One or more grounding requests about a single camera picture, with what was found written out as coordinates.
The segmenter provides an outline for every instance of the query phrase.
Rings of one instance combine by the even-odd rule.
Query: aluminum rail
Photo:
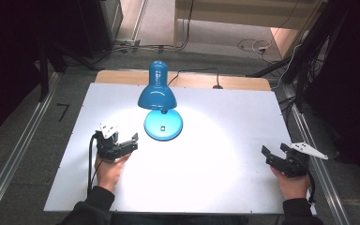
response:
[[[58,73],[54,72],[49,84],[49,86],[51,87],[51,92],[45,97],[44,101],[39,102],[39,104],[37,105],[33,115],[31,116],[31,119],[29,120],[27,126],[22,132],[22,136],[18,140],[3,170],[0,173],[0,202],[6,190],[8,189],[8,185],[10,184],[14,173],[16,172],[17,168],[20,165],[20,162],[23,159],[28,144],[31,142],[36,130],[38,129],[39,122],[43,118],[43,115],[52,100],[58,82],[59,75]]]
[[[294,96],[294,91],[292,85],[284,85],[283,88],[287,98]],[[315,142],[312,138],[311,132],[309,131],[306,118],[301,114],[295,105],[292,106],[292,114],[296,121],[297,126],[299,127],[300,133],[303,136],[304,142],[308,143],[313,148],[317,149]],[[349,225],[351,222],[348,219],[347,213],[344,210],[343,204],[338,192],[332,182],[332,179],[329,176],[326,166],[323,164],[323,160],[317,157],[311,157],[312,165],[317,173],[317,177],[320,180],[322,185],[323,193],[326,197],[326,200],[329,204],[329,207],[332,211],[332,215],[335,219],[336,224],[338,225]]]

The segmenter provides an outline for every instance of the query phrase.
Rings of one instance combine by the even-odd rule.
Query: blue desk lamp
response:
[[[138,105],[152,110],[144,121],[147,134],[158,141],[177,137],[183,128],[183,119],[174,110],[176,98],[168,86],[168,67],[162,61],[155,61],[149,68],[148,85],[142,90]]]

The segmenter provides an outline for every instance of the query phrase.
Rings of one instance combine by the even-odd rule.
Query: lamp shade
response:
[[[155,61],[149,68],[148,85],[140,94],[138,105],[147,110],[168,111],[177,106],[176,98],[168,86],[168,67]]]

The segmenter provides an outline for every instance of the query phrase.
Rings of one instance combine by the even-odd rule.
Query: table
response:
[[[192,0],[176,0],[174,39],[176,46],[177,20],[187,19]],[[292,53],[305,31],[321,15],[323,0],[195,0],[192,20],[235,23],[272,27],[275,42],[282,57]]]
[[[111,210],[283,213],[278,181],[265,164],[261,149],[264,144],[284,158],[279,146],[290,143],[291,139],[274,93],[266,90],[268,83],[262,85],[266,83],[264,79],[242,82],[255,87],[262,85],[263,91],[220,90],[212,89],[211,84],[209,88],[181,85],[194,81],[194,85],[205,86],[195,81],[216,81],[216,76],[180,75],[171,89],[184,127],[169,142],[152,140],[143,130],[143,120],[149,111],[138,107],[137,100],[144,89],[144,84],[139,83],[145,83],[146,79],[146,71],[99,72],[86,94],[45,211],[70,211],[76,202],[86,198],[88,144],[94,130],[103,122],[114,124],[120,143],[129,140],[134,132],[140,138],[139,149],[124,167]],[[219,80],[232,83],[238,78]]]

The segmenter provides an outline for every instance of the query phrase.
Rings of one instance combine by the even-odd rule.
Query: lamp base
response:
[[[177,137],[183,129],[183,119],[176,110],[162,113],[153,110],[144,121],[145,132],[158,141],[169,141]]]

